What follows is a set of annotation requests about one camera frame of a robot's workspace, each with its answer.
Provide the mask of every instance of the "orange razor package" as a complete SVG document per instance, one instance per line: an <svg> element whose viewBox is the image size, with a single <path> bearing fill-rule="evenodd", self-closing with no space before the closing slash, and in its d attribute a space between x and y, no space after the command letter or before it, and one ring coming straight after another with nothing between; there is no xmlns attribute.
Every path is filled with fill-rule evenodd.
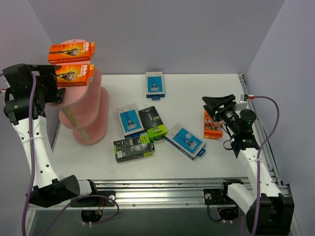
<svg viewBox="0 0 315 236"><path fill-rule="evenodd" d="M203 137L206 139L217 139L222 140L223 130L222 121L215 122L211 116L205 111L204 113L204 126L203 126Z"/></svg>
<svg viewBox="0 0 315 236"><path fill-rule="evenodd" d="M50 46L50 64L87 61L95 54L95 42L64 43Z"/></svg>
<svg viewBox="0 0 315 236"><path fill-rule="evenodd" d="M63 64L56 65L57 86L86 86L92 81L94 65Z"/></svg>

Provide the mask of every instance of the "pink cylindrical stand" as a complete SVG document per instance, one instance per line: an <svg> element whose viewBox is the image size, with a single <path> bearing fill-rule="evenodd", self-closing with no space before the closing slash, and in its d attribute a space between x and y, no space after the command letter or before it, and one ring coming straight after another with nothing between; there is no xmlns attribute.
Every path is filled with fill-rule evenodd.
<svg viewBox="0 0 315 236"><path fill-rule="evenodd" d="M86 42L72 39L63 43ZM69 64L90 64L91 61ZM74 138L81 144L95 144L106 134L108 116L108 92L101 87L102 74L94 68L93 80L87 86L65 87L62 104L50 104L60 108L60 122L73 129Z"/></svg>

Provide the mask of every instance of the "white table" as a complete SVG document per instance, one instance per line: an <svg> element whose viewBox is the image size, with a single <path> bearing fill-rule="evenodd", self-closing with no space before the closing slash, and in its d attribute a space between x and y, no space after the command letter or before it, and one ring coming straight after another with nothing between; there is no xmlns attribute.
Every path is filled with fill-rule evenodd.
<svg viewBox="0 0 315 236"><path fill-rule="evenodd" d="M64 176L93 180L146 180L246 177L232 151L223 141L204 139L206 153L194 161L163 140L155 143L151 157L117 163L113 141L123 139L116 108L135 103L138 110L155 106L163 123L170 129L176 122L203 137L203 96L243 92L237 74L164 75L166 97L152 101L145 96L145 75L103 75L102 86L109 92L107 133L91 146L77 143L72 130L61 125L54 156Z"/></svg>

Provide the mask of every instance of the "white backdrop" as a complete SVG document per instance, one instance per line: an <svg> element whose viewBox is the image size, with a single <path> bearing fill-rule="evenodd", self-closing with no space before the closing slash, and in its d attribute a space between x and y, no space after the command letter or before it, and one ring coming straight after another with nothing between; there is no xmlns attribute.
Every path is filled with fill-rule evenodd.
<svg viewBox="0 0 315 236"><path fill-rule="evenodd" d="M314 235L315 1L286 0L248 73L251 93L274 98L280 107L271 138L284 184L290 183L302 235ZM255 100L267 133L276 120L270 101Z"/></svg>
<svg viewBox="0 0 315 236"><path fill-rule="evenodd" d="M18 63L47 63L51 41L26 0L0 3L0 71ZM4 88L3 77L0 89ZM30 181L30 169L18 135L3 113L0 102L0 235L21 231L21 217ZM47 130L53 141L58 111L49 110Z"/></svg>
<svg viewBox="0 0 315 236"><path fill-rule="evenodd" d="M96 42L103 74L245 73L284 0L29 0L53 43Z"/></svg>

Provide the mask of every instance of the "blue and white razor box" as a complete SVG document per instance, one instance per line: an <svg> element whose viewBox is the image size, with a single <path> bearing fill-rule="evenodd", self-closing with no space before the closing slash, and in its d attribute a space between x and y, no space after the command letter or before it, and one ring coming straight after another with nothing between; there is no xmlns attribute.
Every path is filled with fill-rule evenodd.
<svg viewBox="0 0 315 236"><path fill-rule="evenodd" d="M168 131L165 139L191 160L205 152L206 143L179 123Z"/></svg>
<svg viewBox="0 0 315 236"><path fill-rule="evenodd" d="M147 98L165 97L164 79L162 72L146 73L146 95Z"/></svg>
<svg viewBox="0 0 315 236"><path fill-rule="evenodd" d="M116 109L125 138L145 132L135 104Z"/></svg>

